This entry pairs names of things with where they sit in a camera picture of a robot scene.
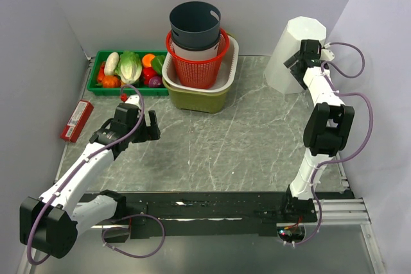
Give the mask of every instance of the red plastic basket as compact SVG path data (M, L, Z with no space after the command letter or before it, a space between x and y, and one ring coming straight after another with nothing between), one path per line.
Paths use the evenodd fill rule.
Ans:
M173 58L173 63L180 82L183 86L208 89L214 85L220 70L221 61L229 49L230 40L225 31L220 28L220 43L218 45L217 56L210 60L192 61L186 60L174 53L173 39L171 32L166 38L166 47Z

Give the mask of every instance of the bucket handle hole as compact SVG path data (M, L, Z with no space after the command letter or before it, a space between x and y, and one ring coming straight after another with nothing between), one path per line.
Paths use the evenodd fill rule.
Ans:
M215 19L217 20L217 21L220 21L220 17L218 16L218 14L216 13L216 12L214 12L214 11L210 11L210 14L213 16L213 17L215 17Z

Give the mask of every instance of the purple vegetable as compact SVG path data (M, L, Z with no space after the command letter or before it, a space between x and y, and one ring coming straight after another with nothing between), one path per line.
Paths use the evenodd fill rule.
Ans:
M148 86L150 88L158 88L162 85L162 80L160 76L151 77L148 81Z

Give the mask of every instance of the red box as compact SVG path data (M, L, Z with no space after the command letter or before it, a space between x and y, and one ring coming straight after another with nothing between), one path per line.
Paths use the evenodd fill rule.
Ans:
M90 102L81 99L60 137L65 141L76 142L93 108Z

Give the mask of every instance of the white radish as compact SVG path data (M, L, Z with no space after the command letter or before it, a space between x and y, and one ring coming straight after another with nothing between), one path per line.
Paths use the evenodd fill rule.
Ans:
M120 56L116 52L113 52L109 55L104 67L105 76L114 76L114 71L116 70L119 60Z

